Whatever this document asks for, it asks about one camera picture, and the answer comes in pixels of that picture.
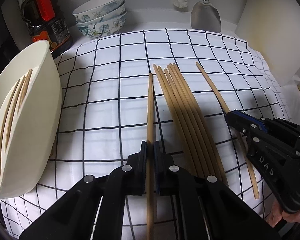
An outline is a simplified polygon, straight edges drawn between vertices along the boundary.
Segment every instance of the metal spatula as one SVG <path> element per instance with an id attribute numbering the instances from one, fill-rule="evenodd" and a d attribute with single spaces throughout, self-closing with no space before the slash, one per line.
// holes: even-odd
<path id="1" fill-rule="evenodd" d="M 221 32 L 221 20 L 217 9 L 209 2 L 197 2 L 191 11 L 191 27 L 209 32 Z"/>

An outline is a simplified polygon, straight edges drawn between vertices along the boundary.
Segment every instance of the soy sauce bottle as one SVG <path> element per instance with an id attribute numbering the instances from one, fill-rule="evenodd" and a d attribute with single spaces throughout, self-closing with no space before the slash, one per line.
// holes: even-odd
<path id="1" fill-rule="evenodd" d="M 49 41 L 53 58 L 71 47 L 73 40 L 58 0 L 22 0 L 21 15 L 33 42 Z"/>

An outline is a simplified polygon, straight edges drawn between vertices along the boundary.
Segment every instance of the silver rivet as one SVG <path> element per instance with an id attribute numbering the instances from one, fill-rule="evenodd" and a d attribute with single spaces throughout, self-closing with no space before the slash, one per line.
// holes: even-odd
<path id="1" fill-rule="evenodd" d="M 86 183 L 92 182 L 93 181 L 93 176 L 92 175 L 84 176 L 83 181 L 86 182 Z"/>
<path id="2" fill-rule="evenodd" d="M 170 170 L 170 171 L 173 171 L 173 172 L 177 172 L 177 171 L 179 170 L 179 167 L 176 166 L 176 165 L 171 165 L 171 166 L 169 167 L 169 170 Z"/>
<path id="3" fill-rule="evenodd" d="M 121 168 L 123 171 L 131 171 L 132 167 L 129 164 L 123 165 Z"/>
<path id="4" fill-rule="evenodd" d="M 207 177 L 207 181 L 209 181 L 210 183 L 215 183 L 217 182 L 217 178 L 215 176 L 210 175 Z"/>

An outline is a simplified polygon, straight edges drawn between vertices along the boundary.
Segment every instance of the floral bowl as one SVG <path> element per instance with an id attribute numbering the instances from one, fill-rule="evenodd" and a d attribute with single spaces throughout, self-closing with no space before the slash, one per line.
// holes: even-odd
<path id="1" fill-rule="evenodd" d="M 107 21 L 88 26 L 78 26 L 78 28 L 84 36 L 88 36 L 93 39 L 109 36 L 122 28 L 126 21 L 126 15 L 127 12 Z"/>
<path id="2" fill-rule="evenodd" d="M 73 11 L 77 23 L 84 23 L 102 17 L 117 8 L 123 0 L 90 0 Z"/>
<path id="3" fill-rule="evenodd" d="M 108 13 L 104 16 L 98 17 L 98 18 L 88 21 L 88 22 L 77 23 L 77 26 L 88 26 L 88 25 L 99 23 L 99 22 L 104 22 L 104 21 L 107 21 L 114 17 L 117 17 L 121 14 L 124 14 L 125 12 L 126 12 L 126 5 L 125 5 L 125 0 L 123 0 L 123 4 L 118 9 L 112 11 L 111 13 Z"/>

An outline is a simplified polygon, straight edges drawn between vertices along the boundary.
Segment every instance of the bowl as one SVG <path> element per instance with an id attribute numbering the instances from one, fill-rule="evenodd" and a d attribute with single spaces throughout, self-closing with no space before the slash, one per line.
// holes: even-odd
<path id="1" fill-rule="evenodd" d="M 121 6 L 123 0 L 90 0 L 73 11 L 78 23 L 102 17 Z"/>
<path id="2" fill-rule="evenodd" d="M 77 26 L 88 26 L 88 25 L 99 23 L 99 22 L 104 22 L 104 21 L 107 21 L 109 19 L 112 19 L 114 17 L 117 17 L 117 16 L 125 13 L 125 11 L 126 11 L 126 6 L 125 6 L 125 1 L 123 0 L 123 4 L 116 10 L 114 10 L 104 16 L 101 16 L 99 18 L 96 18 L 94 20 L 91 20 L 88 22 L 83 22 L 83 23 L 77 23 Z"/>
<path id="3" fill-rule="evenodd" d="M 50 156 L 61 110 L 61 84 L 48 41 L 37 41 L 0 74 L 2 109 L 18 79 L 33 69 L 27 93 L 15 111 L 10 138 L 1 158 L 0 198 L 21 196 L 35 187 Z"/>
<path id="4" fill-rule="evenodd" d="M 80 32 L 87 37 L 96 39 L 109 36 L 122 28 L 126 21 L 127 12 L 110 20 L 91 24 L 88 26 L 78 26 Z"/>

